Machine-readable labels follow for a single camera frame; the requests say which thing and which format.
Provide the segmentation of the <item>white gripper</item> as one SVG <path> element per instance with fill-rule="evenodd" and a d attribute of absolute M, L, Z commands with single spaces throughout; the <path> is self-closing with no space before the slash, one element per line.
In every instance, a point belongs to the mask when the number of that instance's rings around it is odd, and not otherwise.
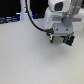
<path fill-rule="evenodd" d="M 69 35 L 73 32 L 72 22 L 67 17 L 70 3 L 70 0 L 48 0 L 44 16 L 44 29 L 51 33 L 50 43 L 55 41 L 56 36 L 54 35 Z"/>

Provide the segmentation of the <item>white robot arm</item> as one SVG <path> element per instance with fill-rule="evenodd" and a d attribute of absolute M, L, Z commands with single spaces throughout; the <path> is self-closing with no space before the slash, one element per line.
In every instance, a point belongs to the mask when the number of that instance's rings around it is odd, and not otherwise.
<path fill-rule="evenodd" d="M 48 7 L 44 16 L 44 28 L 50 42 L 55 39 L 69 46 L 74 41 L 74 26 L 83 27 L 84 13 L 80 13 L 83 0 L 48 0 Z"/>

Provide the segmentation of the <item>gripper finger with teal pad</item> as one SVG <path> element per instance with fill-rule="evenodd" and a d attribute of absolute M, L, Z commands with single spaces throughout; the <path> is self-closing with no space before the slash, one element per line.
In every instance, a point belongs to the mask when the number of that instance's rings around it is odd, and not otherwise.
<path fill-rule="evenodd" d="M 73 43 L 73 38 L 72 38 L 72 36 L 71 36 L 71 37 L 68 37 L 67 40 L 66 40 L 66 44 L 69 45 L 69 46 L 71 46 L 72 43 Z"/>

